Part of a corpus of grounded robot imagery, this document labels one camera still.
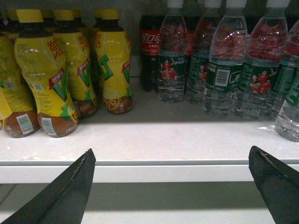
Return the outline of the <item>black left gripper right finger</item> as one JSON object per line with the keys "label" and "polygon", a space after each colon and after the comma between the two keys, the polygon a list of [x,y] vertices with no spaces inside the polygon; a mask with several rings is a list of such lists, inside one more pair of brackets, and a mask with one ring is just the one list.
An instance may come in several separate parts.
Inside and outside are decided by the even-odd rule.
{"label": "black left gripper right finger", "polygon": [[249,152],[249,170],[273,220],[299,222],[299,172],[257,146]]}

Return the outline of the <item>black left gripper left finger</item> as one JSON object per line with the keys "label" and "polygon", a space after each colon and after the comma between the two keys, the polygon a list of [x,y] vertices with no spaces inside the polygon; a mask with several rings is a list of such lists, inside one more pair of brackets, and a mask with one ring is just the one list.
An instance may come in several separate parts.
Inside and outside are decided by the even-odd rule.
{"label": "black left gripper left finger", "polygon": [[80,224],[93,183],[96,158],[88,149],[4,224]]}

